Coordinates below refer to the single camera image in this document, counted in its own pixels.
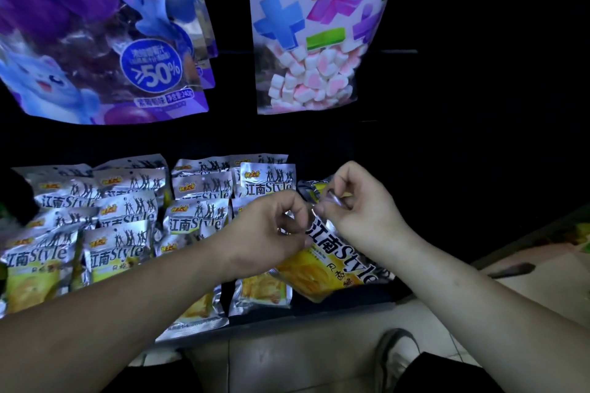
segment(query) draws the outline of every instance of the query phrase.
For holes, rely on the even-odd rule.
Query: marshmallow bag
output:
[[[356,98],[354,75],[387,0],[250,0],[259,114]]]
[[[149,123],[208,110],[204,0],[0,0],[0,77],[29,115]]]

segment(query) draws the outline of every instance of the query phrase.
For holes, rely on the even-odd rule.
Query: black background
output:
[[[588,0],[389,0],[358,101],[278,116],[256,115],[248,0],[206,3],[220,49],[207,114],[74,126],[3,92],[1,195],[15,213],[31,210],[10,166],[280,152],[301,179],[354,158],[418,233],[472,262],[590,199]]]

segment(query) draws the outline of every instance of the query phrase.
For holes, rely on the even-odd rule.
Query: person's right hand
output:
[[[350,210],[327,200],[329,189]],[[342,197],[346,192],[352,196]],[[378,249],[394,237],[413,233],[383,184],[352,161],[336,171],[314,210],[329,219],[350,244],[373,259]]]

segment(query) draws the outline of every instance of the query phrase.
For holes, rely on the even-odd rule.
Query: forearm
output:
[[[214,240],[2,319],[0,378],[7,390],[62,391],[66,383],[77,391],[102,389],[222,282]]]
[[[398,275],[507,392],[587,391],[590,332],[413,233],[371,255]]]

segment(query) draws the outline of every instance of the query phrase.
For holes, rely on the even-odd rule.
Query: person's left hand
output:
[[[295,219],[285,215],[288,210]],[[225,260],[226,281],[260,275],[311,246],[313,240],[305,234],[308,221],[307,204],[292,189],[249,203],[236,219],[211,237],[211,244]],[[285,235],[279,228],[291,234]]]

